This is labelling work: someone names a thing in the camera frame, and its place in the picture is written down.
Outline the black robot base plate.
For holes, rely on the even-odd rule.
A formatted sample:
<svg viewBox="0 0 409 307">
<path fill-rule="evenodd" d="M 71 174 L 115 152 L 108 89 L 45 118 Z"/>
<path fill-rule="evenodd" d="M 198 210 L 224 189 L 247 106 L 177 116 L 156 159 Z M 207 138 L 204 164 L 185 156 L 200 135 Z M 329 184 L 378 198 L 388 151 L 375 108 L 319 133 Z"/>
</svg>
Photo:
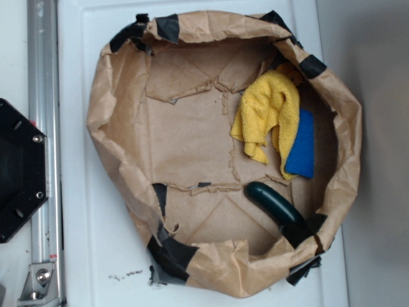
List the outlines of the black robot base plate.
<svg viewBox="0 0 409 307">
<path fill-rule="evenodd" d="M 1 243 L 5 244 L 48 199 L 47 136 L 1 99 Z"/>
</svg>

